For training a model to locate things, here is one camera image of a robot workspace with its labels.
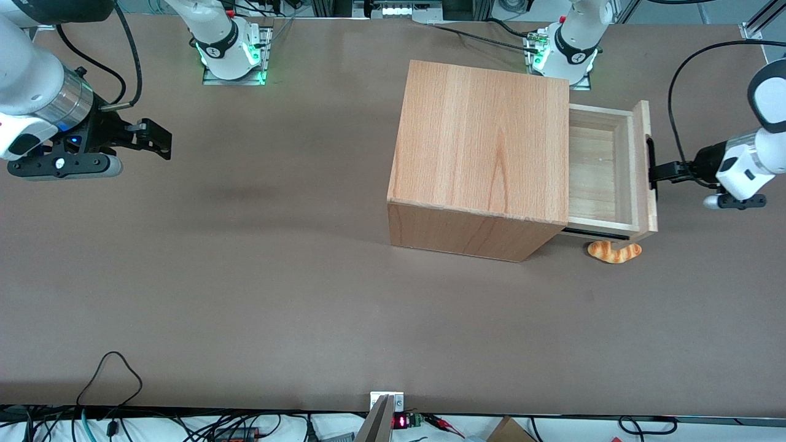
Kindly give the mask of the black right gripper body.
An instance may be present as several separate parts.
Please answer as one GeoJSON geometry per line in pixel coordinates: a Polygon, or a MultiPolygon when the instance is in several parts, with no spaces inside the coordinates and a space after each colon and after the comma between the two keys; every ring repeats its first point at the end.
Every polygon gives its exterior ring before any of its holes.
{"type": "Polygon", "coordinates": [[[91,110],[79,123],[72,120],[58,121],[56,135],[43,145],[43,155],[82,155],[101,153],[116,155],[119,147],[145,149],[145,144],[135,141],[136,134],[129,131],[130,123],[118,112],[91,110]]]}

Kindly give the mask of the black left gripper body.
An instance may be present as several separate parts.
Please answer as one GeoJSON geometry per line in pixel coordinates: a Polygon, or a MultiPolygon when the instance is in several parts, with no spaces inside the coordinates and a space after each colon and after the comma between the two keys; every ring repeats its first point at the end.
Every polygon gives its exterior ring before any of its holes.
{"type": "Polygon", "coordinates": [[[720,185],[716,173],[721,168],[727,142],[719,142],[700,149],[693,160],[693,178],[705,187],[720,185]]]}

